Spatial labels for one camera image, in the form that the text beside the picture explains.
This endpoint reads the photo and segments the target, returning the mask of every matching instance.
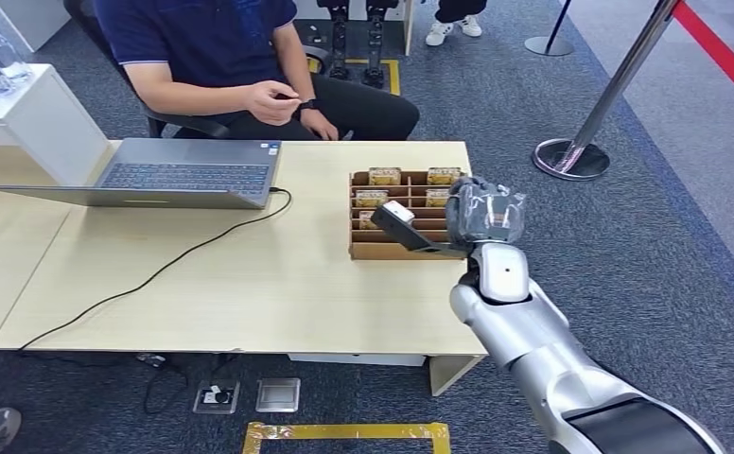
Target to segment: office chair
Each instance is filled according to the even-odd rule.
[[[69,12],[69,15],[72,16],[72,19],[78,23],[80,28],[83,29],[99,50],[102,51],[105,58],[111,62],[116,72],[118,72],[119,76],[128,83],[128,86],[131,87],[131,90],[133,90],[133,93],[135,94],[136,92],[133,89],[131,80],[128,78],[128,74],[125,72],[125,68],[116,63],[116,58],[111,50],[111,45],[102,33],[99,21],[94,14],[92,0],[63,0],[63,6],[66,8],[66,11]],[[304,48],[306,49],[306,55],[317,62],[319,68],[318,73],[324,74],[328,65],[328,53],[317,47],[304,46]],[[184,130],[199,132],[201,135],[207,136],[208,138],[223,139],[229,137],[230,130],[216,121],[197,116],[157,113],[147,107],[147,104],[143,101],[141,104],[144,114],[147,116],[148,132],[150,137],[161,137],[167,124],[178,126]]]

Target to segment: floor socket cover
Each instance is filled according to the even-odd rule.
[[[236,380],[202,381],[194,400],[194,411],[199,414],[232,414],[239,398],[239,382]]]
[[[258,381],[255,410],[260,413],[294,413],[300,405],[300,378],[264,378]]]

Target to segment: stanchion post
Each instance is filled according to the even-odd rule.
[[[562,22],[565,20],[565,16],[568,14],[568,8],[570,8],[571,1],[572,0],[565,0],[565,5],[559,12],[559,19],[556,20],[556,25],[553,26],[550,36],[535,36],[526,40],[526,43],[523,45],[535,54],[545,55],[548,57],[559,57],[573,53],[573,45],[556,36],[557,33],[559,33],[559,28],[562,27]]]
[[[680,1],[682,0],[659,0],[576,137],[573,140],[551,139],[537,146],[533,154],[537,168],[554,177],[571,181],[598,178],[609,168],[609,156],[593,145],[592,139],[601,128],[615,100],[626,90],[670,24],[673,9]]]

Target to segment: black pants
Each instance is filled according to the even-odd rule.
[[[487,0],[440,0],[434,17],[443,24],[461,21],[464,16],[478,14],[487,8]]]
[[[406,99],[359,83],[311,75],[320,112],[337,127],[340,138],[353,132],[352,140],[406,140],[420,113]],[[307,130],[299,114],[283,126],[271,126],[249,112],[215,115],[239,140],[320,140]]]

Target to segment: white sneaker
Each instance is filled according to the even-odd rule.
[[[483,33],[481,26],[479,26],[479,22],[476,20],[476,16],[465,16],[464,19],[457,22],[457,24],[462,28],[462,33],[467,36],[478,38]]]
[[[445,36],[450,34],[453,30],[453,24],[443,24],[439,21],[434,22],[431,26],[431,31],[426,37],[426,44],[428,45],[441,45],[445,42]]]

